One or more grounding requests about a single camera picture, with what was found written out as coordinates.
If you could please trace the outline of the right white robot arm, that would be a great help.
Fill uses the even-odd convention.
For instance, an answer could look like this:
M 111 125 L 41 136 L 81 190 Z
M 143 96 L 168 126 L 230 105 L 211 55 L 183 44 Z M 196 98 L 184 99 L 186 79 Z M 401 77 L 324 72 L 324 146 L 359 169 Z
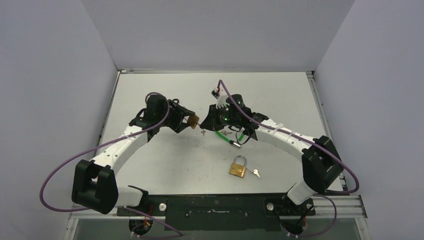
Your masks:
M 312 195 L 323 194 L 344 170 L 334 160 L 339 155 L 329 137 L 313 138 L 294 132 L 264 114 L 251 111 L 240 94 L 232 95 L 233 99 L 222 92 L 212 95 L 217 102 L 209 106 L 201 129 L 217 132 L 228 127 L 242 131 L 248 140 L 271 144 L 301 162 L 302 179 L 287 191 L 282 201 L 286 213 L 296 214 Z

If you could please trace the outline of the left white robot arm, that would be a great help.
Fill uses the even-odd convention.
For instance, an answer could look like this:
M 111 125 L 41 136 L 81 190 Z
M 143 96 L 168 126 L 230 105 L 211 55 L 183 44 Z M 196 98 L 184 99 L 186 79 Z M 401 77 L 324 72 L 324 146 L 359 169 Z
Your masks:
M 117 182 L 117 174 L 134 153 L 147 144 L 163 127 L 180 133 L 196 128 L 195 112 L 167 99 L 159 93 L 149 93 L 146 107 L 129 122 L 121 137 L 110 141 L 105 150 L 90 160 L 80 160 L 75 166 L 71 200 L 73 203 L 108 214 L 115 207 L 129 207 L 136 215 L 149 210 L 143 198 L 146 190 Z

